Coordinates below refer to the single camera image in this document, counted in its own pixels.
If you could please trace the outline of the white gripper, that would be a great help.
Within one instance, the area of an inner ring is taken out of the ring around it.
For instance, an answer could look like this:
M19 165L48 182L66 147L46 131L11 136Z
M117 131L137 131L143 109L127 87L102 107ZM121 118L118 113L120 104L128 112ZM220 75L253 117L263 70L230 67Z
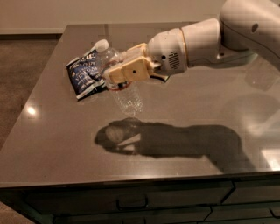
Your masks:
M108 70L108 81L119 84L144 81L156 74L172 76L187 70L186 43L179 29L164 31L148 44L136 45L114 57L118 63Z

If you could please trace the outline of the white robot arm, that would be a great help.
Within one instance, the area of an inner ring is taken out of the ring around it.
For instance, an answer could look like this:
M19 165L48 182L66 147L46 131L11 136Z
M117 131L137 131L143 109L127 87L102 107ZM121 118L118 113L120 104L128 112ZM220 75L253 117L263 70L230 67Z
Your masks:
M164 31L114 57L112 83L181 74L191 67L233 67L261 56L280 66L280 5L271 0L227 0L219 18Z

